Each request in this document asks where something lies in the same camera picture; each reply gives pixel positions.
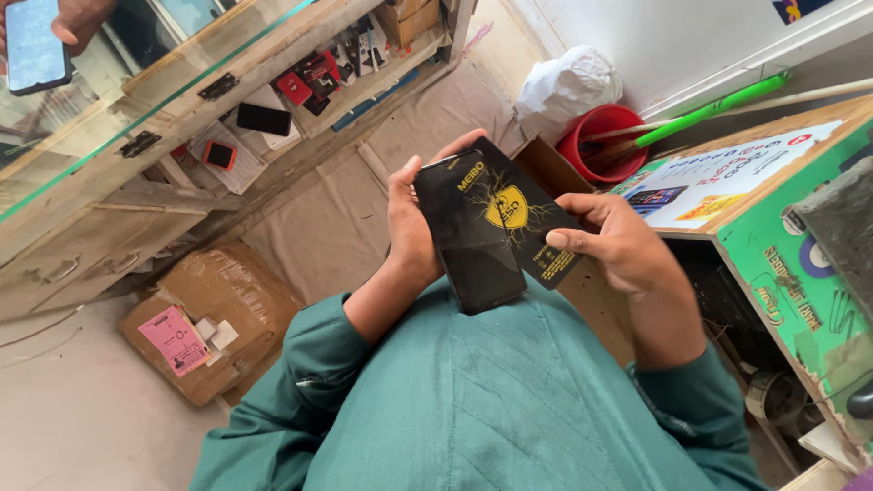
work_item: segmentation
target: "green broom handle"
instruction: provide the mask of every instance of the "green broom handle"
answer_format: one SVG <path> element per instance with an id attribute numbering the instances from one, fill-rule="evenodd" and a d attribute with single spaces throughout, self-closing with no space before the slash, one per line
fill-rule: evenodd
<path id="1" fill-rule="evenodd" d="M 785 86 L 788 81 L 787 73 L 780 73 L 768 79 L 763 79 L 757 84 L 748 86 L 736 93 L 728 95 L 722 100 L 717 100 L 706 107 L 701 107 L 691 114 L 683 116 L 670 124 L 664 125 L 651 133 L 640 136 L 636 139 L 636 145 L 639 148 L 648 147 L 654 142 L 670 136 L 677 131 L 681 131 L 690 126 L 693 126 L 703 120 L 712 118 L 716 114 L 722 114 L 724 111 L 730 111 L 740 104 L 745 104 L 749 100 L 757 99 L 765 93 L 771 93 L 774 90 Z"/>

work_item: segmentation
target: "glass shelf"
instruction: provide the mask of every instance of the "glass shelf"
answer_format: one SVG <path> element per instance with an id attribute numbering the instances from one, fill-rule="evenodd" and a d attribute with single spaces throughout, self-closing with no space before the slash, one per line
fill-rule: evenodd
<path id="1" fill-rule="evenodd" d="M 15 97 L 0 78 L 0 221 L 313 1 L 121 0 L 71 83 Z"/>

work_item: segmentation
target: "green kurta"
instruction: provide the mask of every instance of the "green kurta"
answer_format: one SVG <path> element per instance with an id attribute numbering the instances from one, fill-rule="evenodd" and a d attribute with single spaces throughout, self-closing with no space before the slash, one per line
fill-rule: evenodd
<path id="1" fill-rule="evenodd" d="M 191 489 L 766 489 L 712 348 L 629 375 L 560 294 L 528 286 L 468 317 L 443 277 L 375 348 L 348 294 L 300 311 Z"/>

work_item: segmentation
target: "pink paper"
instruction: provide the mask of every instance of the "pink paper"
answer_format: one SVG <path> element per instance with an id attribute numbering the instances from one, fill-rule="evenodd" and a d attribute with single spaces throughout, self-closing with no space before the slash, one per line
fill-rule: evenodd
<path id="1" fill-rule="evenodd" d="M 179 309 L 170 307 L 139 327 L 140 332 L 161 351 L 170 368 L 181 377 L 212 358 L 194 327 Z"/>

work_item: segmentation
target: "red bucket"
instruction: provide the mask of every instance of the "red bucket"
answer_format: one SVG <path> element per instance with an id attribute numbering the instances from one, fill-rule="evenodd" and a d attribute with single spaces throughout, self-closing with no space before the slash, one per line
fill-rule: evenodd
<path id="1" fill-rule="evenodd" d="M 558 143 L 558 152 L 567 159 L 570 164 L 576 169 L 586 181 L 600 181 L 602 183 L 620 183 L 628 177 L 634 175 L 643 164 L 646 162 L 646 157 L 649 156 L 649 148 L 639 149 L 628 160 L 614 165 L 613 167 L 604 170 L 600 175 L 595 174 L 585 163 L 579 158 L 579 140 L 580 135 L 584 140 L 585 135 L 597 135 L 598 133 L 606 133 L 617 129 L 630 128 L 644 124 L 639 114 L 618 104 L 605 104 L 595 107 L 579 118 L 576 128 L 565 136 Z M 621 142 L 624 140 L 636 139 L 645 135 L 644 131 L 637 133 L 628 133 L 626 135 L 609 136 L 599 140 L 600 142 Z"/>

